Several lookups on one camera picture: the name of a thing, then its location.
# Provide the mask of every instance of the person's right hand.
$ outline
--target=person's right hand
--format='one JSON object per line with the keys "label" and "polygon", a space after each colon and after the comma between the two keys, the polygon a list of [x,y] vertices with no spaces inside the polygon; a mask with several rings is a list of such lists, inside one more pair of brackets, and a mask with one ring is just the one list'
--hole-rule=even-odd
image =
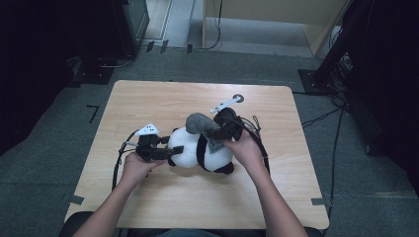
{"label": "person's right hand", "polygon": [[259,146],[245,129],[241,132],[238,141],[224,140],[223,144],[233,152],[234,157],[247,171],[249,171],[249,168],[264,166]]}

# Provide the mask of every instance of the hand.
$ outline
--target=hand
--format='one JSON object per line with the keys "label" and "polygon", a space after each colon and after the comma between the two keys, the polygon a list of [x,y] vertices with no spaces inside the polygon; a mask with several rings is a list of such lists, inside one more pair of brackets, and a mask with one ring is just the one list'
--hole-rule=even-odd
{"label": "hand", "polygon": [[247,130],[243,129],[238,141],[224,140],[223,144],[246,170],[264,166],[261,150]]}
{"label": "hand", "polygon": [[165,161],[145,162],[136,152],[131,152],[126,157],[124,163],[123,176],[121,177],[120,184],[125,184],[132,189],[147,177],[152,169],[164,164]]}

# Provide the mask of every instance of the forearm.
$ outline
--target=forearm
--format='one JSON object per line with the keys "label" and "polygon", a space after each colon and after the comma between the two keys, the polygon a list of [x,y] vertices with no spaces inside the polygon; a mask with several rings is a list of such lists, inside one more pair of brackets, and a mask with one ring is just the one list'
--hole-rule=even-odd
{"label": "forearm", "polygon": [[112,236],[133,187],[120,184],[74,236]]}
{"label": "forearm", "polygon": [[248,170],[255,184],[265,217],[268,236],[306,236],[291,208],[275,187],[264,167]]}

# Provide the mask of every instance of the gray carpet floor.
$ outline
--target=gray carpet floor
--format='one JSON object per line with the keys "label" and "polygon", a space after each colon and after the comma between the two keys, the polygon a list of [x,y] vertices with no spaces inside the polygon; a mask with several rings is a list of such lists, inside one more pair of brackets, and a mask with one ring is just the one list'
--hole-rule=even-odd
{"label": "gray carpet floor", "polygon": [[[316,58],[199,50],[187,54],[174,48],[160,53],[155,47],[116,69],[109,85],[64,88],[31,135],[0,157],[0,236],[58,235],[116,81],[281,85],[302,92],[297,70],[320,64]],[[336,108],[327,96],[295,94],[294,99],[301,121]],[[87,105],[100,107],[92,122],[94,109]],[[338,119],[335,113],[304,129],[328,205]],[[327,236],[419,236],[419,201],[406,174],[386,157],[366,155],[350,111],[342,117],[335,173]]]}

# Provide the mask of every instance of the person's left hand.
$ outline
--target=person's left hand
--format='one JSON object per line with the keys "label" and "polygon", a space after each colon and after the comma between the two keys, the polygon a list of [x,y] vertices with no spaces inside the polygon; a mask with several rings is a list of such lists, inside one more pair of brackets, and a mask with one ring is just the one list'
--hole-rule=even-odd
{"label": "person's left hand", "polygon": [[125,184],[134,188],[138,183],[144,180],[145,177],[147,177],[148,173],[151,172],[152,169],[164,163],[165,161],[145,162],[136,152],[131,152],[126,157],[120,184]]}

